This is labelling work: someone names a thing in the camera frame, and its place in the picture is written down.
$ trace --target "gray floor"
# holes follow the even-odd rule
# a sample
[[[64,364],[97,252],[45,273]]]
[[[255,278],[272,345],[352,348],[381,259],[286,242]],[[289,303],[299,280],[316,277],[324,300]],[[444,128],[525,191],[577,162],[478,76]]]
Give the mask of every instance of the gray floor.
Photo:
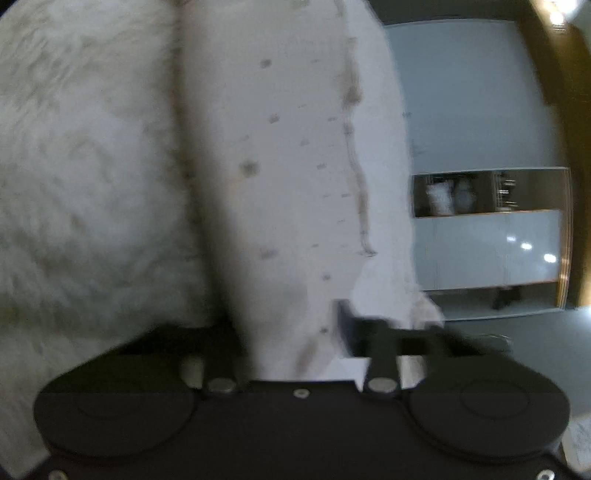
[[[591,310],[449,322],[466,335],[511,338],[518,362],[553,380],[569,397],[574,416],[591,413]]]

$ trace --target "glossy cabinet door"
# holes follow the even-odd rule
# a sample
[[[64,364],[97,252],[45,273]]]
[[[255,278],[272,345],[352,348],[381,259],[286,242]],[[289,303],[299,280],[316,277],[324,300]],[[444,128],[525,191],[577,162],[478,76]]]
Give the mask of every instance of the glossy cabinet door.
[[[562,212],[514,212],[507,217],[507,283],[557,281]]]
[[[436,219],[437,288],[505,284],[507,215],[459,215]]]
[[[435,218],[414,219],[414,264],[417,282],[423,290],[435,290],[437,258],[433,256],[435,244]]]

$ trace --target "silver bolt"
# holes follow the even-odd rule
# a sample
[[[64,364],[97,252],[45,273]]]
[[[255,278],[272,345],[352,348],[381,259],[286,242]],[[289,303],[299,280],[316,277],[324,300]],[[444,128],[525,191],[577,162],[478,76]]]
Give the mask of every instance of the silver bolt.
[[[294,390],[294,397],[305,400],[310,396],[310,390],[307,388],[296,388]]]
[[[555,473],[552,470],[542,470],[538,473],[536,480],[554,480]]]
[[[68,476],[61,470],[52,470],[47,475],[47,480],[68,480]]]
[[[212,393],[229,394],[236,390],[236,382],[231,378],[214,378],[207,383],[207,389]]]
[[[392,393],[398,387],[398,383],[396,383],[391,378],[387,377],[376,377],[372,378],[368,382],[368,387],[372,392],[376,393]]]

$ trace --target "white wall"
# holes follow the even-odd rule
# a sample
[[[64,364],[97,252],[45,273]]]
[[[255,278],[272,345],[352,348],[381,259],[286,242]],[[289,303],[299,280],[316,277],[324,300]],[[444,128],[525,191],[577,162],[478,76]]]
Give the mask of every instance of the white wall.
[[[579,4],[572,23],[583,32],[587,48],[591,51],[591,1],[586,0]]]
[[[387,28],[414,172],[562,165],[550,108],[513,22]]]

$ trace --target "brown stain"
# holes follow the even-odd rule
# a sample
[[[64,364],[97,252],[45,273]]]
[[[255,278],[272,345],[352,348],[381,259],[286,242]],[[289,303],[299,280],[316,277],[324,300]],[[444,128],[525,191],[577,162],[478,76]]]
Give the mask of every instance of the brown stain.
[[[269,260],[279,255],[279,250],[275,248],[267,248],[261,252],[261,260]]]
[[[261,166],[254,160],[245,160],[240,164],[240,171],[244,178],[256,177],[261,171]]]
[[[291,7],[293,10],[299,10],[310,5],[310,0],[291,0]]]
[[[306,345],[298,355],[298,359],[295,364],[295,374],[298,377],[304,375],[309,370],[310,365],[314,361],[316,353],[318,353],[318,340],[311,338],[306,342]]]

